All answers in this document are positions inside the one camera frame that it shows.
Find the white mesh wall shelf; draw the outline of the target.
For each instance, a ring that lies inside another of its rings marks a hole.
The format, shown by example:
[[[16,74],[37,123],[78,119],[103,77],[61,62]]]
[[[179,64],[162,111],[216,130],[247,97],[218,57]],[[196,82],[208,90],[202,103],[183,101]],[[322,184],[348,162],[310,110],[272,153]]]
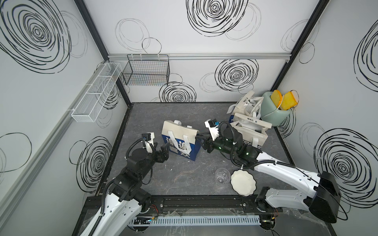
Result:
[[[76,122],[94,123],[103,109],[112,110],[116,107],[121,98],[116,88],[121,70],[120,63],[107,62],[100,65],[95,79],[71,114]]]

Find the yellow toast slice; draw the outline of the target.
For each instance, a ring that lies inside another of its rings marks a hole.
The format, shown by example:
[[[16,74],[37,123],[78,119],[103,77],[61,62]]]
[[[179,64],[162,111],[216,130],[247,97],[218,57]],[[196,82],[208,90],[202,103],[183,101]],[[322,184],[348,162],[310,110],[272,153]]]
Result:
[[[270,95],[270,98],[273,102],[273,104],[276,106],[276,108],[279,108],[282,101],[283,101],[283,95],[279,90],[274,90],[272,94]]]
[[[295,93],[295,90],[291,90],[283,96],[283,100],[280,106],[281,110],[286,111],[298,105],[299,97],[298,94]]]

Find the mint green toaster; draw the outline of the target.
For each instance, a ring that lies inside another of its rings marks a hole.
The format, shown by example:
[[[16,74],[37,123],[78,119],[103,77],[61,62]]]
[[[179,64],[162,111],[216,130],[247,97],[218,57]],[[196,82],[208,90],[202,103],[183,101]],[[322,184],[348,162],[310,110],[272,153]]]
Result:
[[[261,119],[265,122],[271,123],[273,126],[279,126],[286,118],[289,117],[290,110],[280,110],[276,108],[271,100],[272,92],[267,91],[263,94],[263,102],[261,105]]]

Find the left yellow toast slice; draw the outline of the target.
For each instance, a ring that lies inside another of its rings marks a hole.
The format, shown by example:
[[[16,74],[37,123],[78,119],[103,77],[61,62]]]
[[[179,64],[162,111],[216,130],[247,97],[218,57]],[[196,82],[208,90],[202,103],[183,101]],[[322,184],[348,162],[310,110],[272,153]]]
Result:
[[[273,102],[273,104],[276,106],[276,108],[279,108],[282,101],[283,101],[283,95],[279,90],[274,90],[272,94],[270,95],[270,98]]]

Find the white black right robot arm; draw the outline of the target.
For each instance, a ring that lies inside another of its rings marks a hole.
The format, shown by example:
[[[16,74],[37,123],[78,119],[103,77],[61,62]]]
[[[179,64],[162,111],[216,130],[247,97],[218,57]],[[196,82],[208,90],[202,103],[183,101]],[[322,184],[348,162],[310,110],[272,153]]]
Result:
[[[232,164],[239,167],[230,176],[236,193],[248,197],[255,192],[257,182],[249,170],[265,173],[293,187],[292,190],[262,188],[256,197],[261,212],[280,207],[294,208],[310,212],[327,223],[337,222],[341,192],[331,173],[302,170],[247,145],[242,133],[228,122],[207,120],[205,125],[209,131],[197,134],[195,139],[208,153],[218,150],[221,154],[228,154]]]

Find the white scalloped plate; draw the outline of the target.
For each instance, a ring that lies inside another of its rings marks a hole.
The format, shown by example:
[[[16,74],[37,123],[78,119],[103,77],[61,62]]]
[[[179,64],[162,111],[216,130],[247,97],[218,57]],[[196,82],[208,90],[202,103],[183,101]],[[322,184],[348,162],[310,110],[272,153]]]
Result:
[[[244,170],[233,172],[230,183],[234,191],[244,197],[253,195],[257,188],[254,177]]]

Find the clear plastic cup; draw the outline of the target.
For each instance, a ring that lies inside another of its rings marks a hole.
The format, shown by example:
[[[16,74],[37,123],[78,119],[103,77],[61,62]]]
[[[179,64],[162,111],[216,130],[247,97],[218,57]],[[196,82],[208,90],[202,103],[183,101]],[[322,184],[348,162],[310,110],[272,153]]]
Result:
[[[219,168],[215,171],[215,182],[217,184],[228,184],[230,183],[230,172],[225,168]]]

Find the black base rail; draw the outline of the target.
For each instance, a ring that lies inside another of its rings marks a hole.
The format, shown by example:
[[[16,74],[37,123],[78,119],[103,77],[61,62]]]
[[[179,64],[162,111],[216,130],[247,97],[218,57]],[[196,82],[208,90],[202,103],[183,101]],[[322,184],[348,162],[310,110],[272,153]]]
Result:
[[[143,214],[164,214],[179,209],[223,209],[235,208],[244,213],[268,214],[276,210],[282,212],[282,207],[269,206],[262,196],[251,195],[149,195],[137,194],[134,197],[142,206]]]

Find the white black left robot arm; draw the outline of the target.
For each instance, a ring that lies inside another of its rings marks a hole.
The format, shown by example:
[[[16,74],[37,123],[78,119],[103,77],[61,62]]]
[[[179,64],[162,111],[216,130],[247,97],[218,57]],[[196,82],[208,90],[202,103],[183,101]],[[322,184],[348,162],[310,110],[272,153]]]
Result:
[[[148,211],[151,195],[142,189],[143,179],[156,163],[169,159],[170,144],[157,150],[152,137],[136,140],[127,150],[127,164],[106,184],[100,208],[81,233],[83,236],[118,236],[140,213]]]

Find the right yellow toast slice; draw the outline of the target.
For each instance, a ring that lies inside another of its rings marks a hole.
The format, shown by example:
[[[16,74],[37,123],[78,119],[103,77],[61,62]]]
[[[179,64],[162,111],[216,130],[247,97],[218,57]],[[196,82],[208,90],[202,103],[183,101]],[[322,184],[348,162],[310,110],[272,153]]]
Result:
[[[298,105],[299,97],[298,94],[295,93],[295,90],[291,90],[283,96],[283,100],[280,106],[281,110],[286,111]]]

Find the blue cream takeout bag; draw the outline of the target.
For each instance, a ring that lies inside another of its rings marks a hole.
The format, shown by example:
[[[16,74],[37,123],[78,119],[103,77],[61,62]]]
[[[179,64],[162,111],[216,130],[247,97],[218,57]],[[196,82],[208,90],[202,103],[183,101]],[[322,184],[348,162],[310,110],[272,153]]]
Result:
[[[243,135],[243,140],[251,144],[253,147],[262,147],[268,138],[266,131],[272,128],[272,124],[235,113],[231,126]]]
[[[227,110],[227,114],[230,114],[228,122],[234,122],[236,113],[260,119],[263,100],[264,97],[255,96],[255,92],[250,90],[236,104],[229,106]]]
[[[182,126],[179,120],[164,121],[162,138],[170,146],[170,151],[191,161],[195,161],[201,148],[196,139],[199,130],[192,126]]]

